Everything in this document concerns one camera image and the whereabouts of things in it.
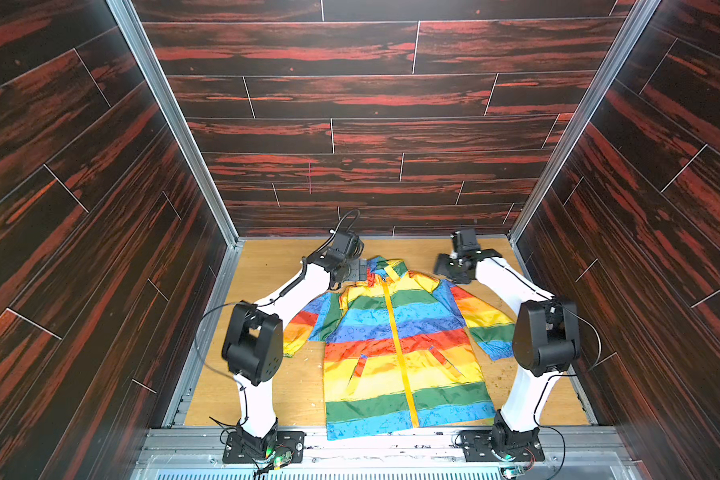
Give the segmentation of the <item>rainbow striped zip jacket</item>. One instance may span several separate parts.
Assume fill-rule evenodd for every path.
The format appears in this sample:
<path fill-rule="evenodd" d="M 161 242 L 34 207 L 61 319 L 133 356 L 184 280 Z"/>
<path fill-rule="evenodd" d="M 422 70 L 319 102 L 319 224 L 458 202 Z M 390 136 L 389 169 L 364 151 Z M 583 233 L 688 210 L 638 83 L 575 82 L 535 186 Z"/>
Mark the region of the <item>rainbow striped zip jacket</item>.
<path fill-rule="evenodd" d="M 366 280 L 289 322 L 284 353 L 324 343 L 326 434 L 343 440 L 493 418 L 473 349 L 509 358 L 513 334 L 510 317 L 451 281 L 376 257 Z"/>

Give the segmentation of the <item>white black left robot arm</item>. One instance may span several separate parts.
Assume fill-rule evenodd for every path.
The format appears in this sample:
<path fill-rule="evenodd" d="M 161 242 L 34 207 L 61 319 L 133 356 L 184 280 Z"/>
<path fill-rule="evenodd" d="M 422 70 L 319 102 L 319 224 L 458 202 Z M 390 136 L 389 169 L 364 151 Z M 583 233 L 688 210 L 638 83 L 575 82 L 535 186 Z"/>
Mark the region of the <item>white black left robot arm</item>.
<path fill-rule="evenodd" d="M 284 331 L 307 304 L 336 290 L 350 274 L 364 244 L 352 231 L 360 217 L 353 209 L 340 218 L 328 239 L 301 260 L 301 269 L 275 292 L 232 310 L 221 356 L 238 385 L 241 419 L 237 432 L 257 449 L 276 437 L 272 379 L 284 358 Z"/>

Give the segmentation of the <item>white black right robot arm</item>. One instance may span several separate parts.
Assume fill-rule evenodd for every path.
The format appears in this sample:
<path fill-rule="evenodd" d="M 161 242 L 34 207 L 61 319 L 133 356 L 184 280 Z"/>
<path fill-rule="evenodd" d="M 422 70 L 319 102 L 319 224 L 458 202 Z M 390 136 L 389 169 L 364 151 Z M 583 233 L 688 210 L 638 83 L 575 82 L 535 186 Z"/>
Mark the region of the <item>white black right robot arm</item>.
<path fill-rule="evenodd" d="M 455 231 L 451 240 L 453 252 L 438 256 L 434 273 L 457 284 L 478 281 L 517 315 L 512 355 L 518 371 L 495 416 L 491 449 L 501 460 L 528 452 L 542 458 L 540 415 L 554 384 L 581 352 L 576 304 L 523 277 L 497 251 L 482 248 L 473 229 Z"/>

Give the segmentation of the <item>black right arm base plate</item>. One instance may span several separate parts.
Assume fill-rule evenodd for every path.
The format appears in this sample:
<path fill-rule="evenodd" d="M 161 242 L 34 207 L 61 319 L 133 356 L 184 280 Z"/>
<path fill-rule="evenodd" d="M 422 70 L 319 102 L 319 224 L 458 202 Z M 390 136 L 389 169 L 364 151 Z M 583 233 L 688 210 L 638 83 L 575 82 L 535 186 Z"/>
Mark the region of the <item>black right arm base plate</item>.
<path fill-rule="evenodd" d="M 516 432 L 494 425 L 490 430 L 462 430 L 455 445 L 467 462 L 530 463 L 545 460 L 539 429 Z"/>

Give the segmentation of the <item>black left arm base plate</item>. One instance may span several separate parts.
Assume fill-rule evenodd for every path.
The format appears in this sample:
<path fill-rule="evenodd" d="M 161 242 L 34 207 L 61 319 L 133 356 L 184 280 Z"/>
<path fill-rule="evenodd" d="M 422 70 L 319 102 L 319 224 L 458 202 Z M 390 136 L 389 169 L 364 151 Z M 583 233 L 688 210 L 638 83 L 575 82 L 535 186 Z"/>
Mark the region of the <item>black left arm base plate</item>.
<path fill-rule="evenodd" d="M 242 428 L 228 429 L 223 441 L 224 464 L 271 465 L 281 468 L 302 462 L 306 433 L 304 431 L 270 430 L 263 437 L 255 437 Z"/>

